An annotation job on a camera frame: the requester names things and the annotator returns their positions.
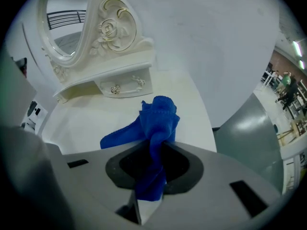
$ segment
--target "green floor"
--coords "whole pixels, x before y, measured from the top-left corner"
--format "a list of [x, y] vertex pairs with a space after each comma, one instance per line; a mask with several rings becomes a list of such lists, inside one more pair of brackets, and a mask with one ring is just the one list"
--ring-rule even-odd
[[283, 190], [283, 160], [271, 120], [252, 94], [221, 128], [214, 132], [217, 152], [237, 159]]

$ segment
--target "person in green shirt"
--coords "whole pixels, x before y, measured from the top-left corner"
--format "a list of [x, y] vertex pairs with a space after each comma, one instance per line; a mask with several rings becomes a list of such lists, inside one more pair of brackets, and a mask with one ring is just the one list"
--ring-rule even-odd
[[278, 94], [281, 94], [285, 88], [291, 83], [291, 73], [290, 72], [284, 72], [283, 73], [283, 80], [282, 82], [278, 85], [275, 93], [277, 92]]

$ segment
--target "oval mirror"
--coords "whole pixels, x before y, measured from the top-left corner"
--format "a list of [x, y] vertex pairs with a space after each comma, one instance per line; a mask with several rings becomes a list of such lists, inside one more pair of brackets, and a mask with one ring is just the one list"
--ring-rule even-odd
[[88, 0], [39, 0], [38, 29], [50, 58], [73, 65], [82, 35]]

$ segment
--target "green shirt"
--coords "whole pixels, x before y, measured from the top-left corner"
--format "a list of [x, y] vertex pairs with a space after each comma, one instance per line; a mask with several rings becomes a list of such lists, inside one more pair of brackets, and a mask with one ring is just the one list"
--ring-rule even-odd
[[288, 80], [289, 80], [289, 82], [291, 82], [291, 79], [290, 79], [289, 75], [285, 75], [285, 76], [283, 77], [283, 80], [282, 80], [282, 83], [283, 83], [283, 85], [284, 85], [285, 87], [288, 85], [288, 84], [287, 84]]

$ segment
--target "blue towel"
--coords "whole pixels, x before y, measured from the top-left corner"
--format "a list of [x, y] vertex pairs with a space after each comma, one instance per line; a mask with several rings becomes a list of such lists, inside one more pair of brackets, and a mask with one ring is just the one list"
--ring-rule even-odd
[[156, 96], [152, 104], [142, 101], [142, 110], [137, 119], [127, 127], [115, 131], [100, 141], [100, 148], [110, 148], [136, 140], [150, 141], [149, 151], [152, 164], [145, 176], [135, 186], [137, 199], [156, 201], [162, 196], [166, 175], [161, 161], [163, 141], [175, 141], [179, 117], [173, 101], [165, 96]]

